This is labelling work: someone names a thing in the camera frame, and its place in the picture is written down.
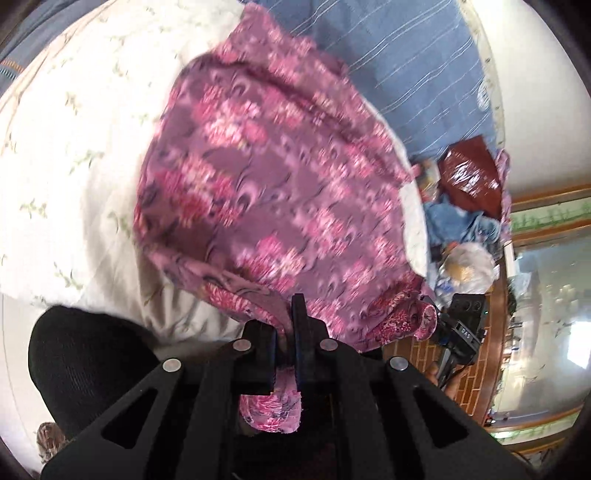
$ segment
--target brown plastic bag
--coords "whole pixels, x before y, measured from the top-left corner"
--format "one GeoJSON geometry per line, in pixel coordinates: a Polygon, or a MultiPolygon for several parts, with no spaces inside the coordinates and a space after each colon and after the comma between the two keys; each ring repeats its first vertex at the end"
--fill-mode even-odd
{"type": "Polygon", "coordinates": [[[439,172],[439,185],[454,205],[501,219],[501,182],[482,136],[453,144],[439,162],[439,172]]]}

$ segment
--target brick-patterned floor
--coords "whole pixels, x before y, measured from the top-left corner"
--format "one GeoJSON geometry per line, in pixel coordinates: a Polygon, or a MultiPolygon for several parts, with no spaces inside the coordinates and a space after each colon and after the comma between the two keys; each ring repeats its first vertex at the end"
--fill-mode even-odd
{"type": "MultiPolygon", "coordinates": [[[[487,335],[480,347],[478,361],[468,368],[460,382],[456,402],[480,424],[484,424],[486,412],[491,402],[492,393],[501,367],[502,347],[506,331],[505,279],[495,284],[489,296],[490,308],[486,318],[487,335]]],[[[389,358],[400,355],[421,372],[437,360],[440,347],[429,342],[417,342],[412,338],[391,343],[384,348],[384,355],[389,358]]]]}

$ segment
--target white plastic bag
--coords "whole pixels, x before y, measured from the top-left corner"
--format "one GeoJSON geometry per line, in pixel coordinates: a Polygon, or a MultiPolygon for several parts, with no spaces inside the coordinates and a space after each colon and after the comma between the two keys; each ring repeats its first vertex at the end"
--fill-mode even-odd
{"type": "Polygon", "coordinates": [[[449,306],[454,293],[486,293],[495,281],[495,261],[477,243],[460,244],[445,259],[435,288],[438,303],[449,306]]]}
{"type": "Polygon", "coordinates": [[[530,287],[531,273],[518,273],[515,277],[509,279],[515,298],[518,299],[527,293],[530,287]]]}

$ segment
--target purple floral cloth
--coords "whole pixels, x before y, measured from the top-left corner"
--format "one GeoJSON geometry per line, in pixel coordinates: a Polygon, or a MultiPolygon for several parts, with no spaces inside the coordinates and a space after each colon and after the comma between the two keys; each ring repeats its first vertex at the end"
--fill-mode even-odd
{"type": "Polygon", "coordinates": [[[511,240],[511,195],[507,188],[507,177],[511,169],[511,158],[507,150],[501,149],[495,158],[496,170],[499,173],[499,181],[503,189],[501,196],[501,243],[504,244],[511,240]]]}
{"type": "MultiPolygon", "coordinates": [[[[180,288],[277,328],[306,297],[360,351],[436,326],[404,255],[398,189],[410,181],[345,66],[249,4],[230,37],[179,75],[148,149],[134,230],[180,288]]],[[[268,432],[299,425],[293,369],[241,413],[268,432]]]]}

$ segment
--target blue clothing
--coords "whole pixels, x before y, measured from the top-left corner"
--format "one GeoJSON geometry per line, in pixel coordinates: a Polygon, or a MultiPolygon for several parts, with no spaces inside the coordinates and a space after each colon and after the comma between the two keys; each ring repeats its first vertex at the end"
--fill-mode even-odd
{"type": "Polygon", "coordinates": [[[416,161],[495,127],[480,110],[482,65],[456,0],[255,0],[294,35],[349,65],[357,89],[416,161]]]}
{"type": "Polygon", "coordinates": [[[445,195],[441,203],[428,202],[423,208],[431,247],[445,247],[451,242],[477,242],[490,250],[501,235],[498,220],[484,216],[484,212],[466,212],[449,203],[445,195]]]}
{"type": "Polygon", "coordinates": [[[0,96],[12,82],[66,28],[106,0],[44,0],[17,27],[0,52],[0,96]]]}

